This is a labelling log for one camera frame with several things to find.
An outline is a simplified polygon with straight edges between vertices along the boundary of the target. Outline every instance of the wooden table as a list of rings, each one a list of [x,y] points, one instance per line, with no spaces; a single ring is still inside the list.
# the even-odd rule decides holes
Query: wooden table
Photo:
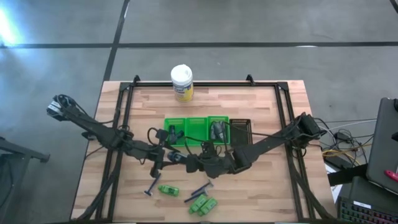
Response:
[[[294,114],[296,116],[302,112],[310,114],[311,108],[304,82],[295,80],[288,83]],[[120,82],[104,82],[96,113],[98,121],[108,121],[113,118],[119,84]],[[195,87],[194,90],[193,101],[179,103],[174,99],[173,89],[169,87],[135,87],[129,117],[134,139],[147,141],[147,130],[150,127],[162,128],[164,119],[171,117],[227,115],[230,118],[251,119],[252,131],[257,133],[272,134],[281,129],[273,88]],[[285,117],[288,118],[286,107],[284,111]],[[254,142],[260,139],[262,136],[253,136]],[[87,153],[99,146],[98,142],[91,142]],[[199,153],[200,149],[193,151],[193,153]],[[106,150],[102,149],[85,161],[72,218],[78,217],[98,193],[105,157]],[[308,147],[304,160],[311,190],[320,203],[332,215],[336,215],[319,148]],[[123,156],[114,211],[115,222],[291,222],[297,220],[283,146],[261,155],[249,170],[237,175],[221,175],[212,180],[215,186],[209,189],[209,194],[217,199],[218,205],[204,217],[196,214],[189,215],[190,204],[184,204],[183,200],[207,182],[206,174],[204,172],[188,174],[183,165],[166,167],[161,171],[162,177],[159,184],[178,187],[180,196],[174,198],[154,189],[153,196],[148,197],[143,194],[143,191],[147,190],[153,181],[149,175],[152,165],[151,161],[140,165],[135,158]],[[307,207],[303,194],[300,198],[306,214]],[[104,206],[106,210],[108,209],[107,200],[109,197],[106,198]]]

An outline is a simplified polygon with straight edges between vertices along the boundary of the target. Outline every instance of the green block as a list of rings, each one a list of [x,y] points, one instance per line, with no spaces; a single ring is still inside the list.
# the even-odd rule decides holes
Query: green block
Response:
[[[189,214],[193,214],[195,213],[197,210],[199,210],[199,208],[205,204],[207,201],[207,197],[204,194],[201,194],[196,200],[195,202],[191,205],[191,207],[189,208]]]
[[[160,190],[160,192],[174,197],[177,197],[178,193],[180,192],[180,189],[169,185],[159,185],[157,188]]]
[[[199,208],[199,216],[204,216],[211,211],[217,205],[217,200],[210,198],[202,207]]]

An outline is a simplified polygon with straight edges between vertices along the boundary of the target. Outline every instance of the concrete floor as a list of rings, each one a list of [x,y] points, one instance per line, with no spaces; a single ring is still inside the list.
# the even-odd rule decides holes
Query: concrete floor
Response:
[[[112,43],[122,4],[3,0],[0,44]],[[397,21],[388,0],[131,0],[120,42],[398,41]],[[94,115],[110,51],[0,49],[0,136],[51,153],[47,164],[29,166],[16,223],[68,220],[87,142],[80,128],[45,109],[64,93]],[[398,47],[119,49],[110,80],[169,80],[180,63],[196,80],[249,73],[257,80],[303,79],[314,116],[363,119],[376,117],[382,97],[397,98],[397,58]],[[371,134],[374,123],[350,130]]]

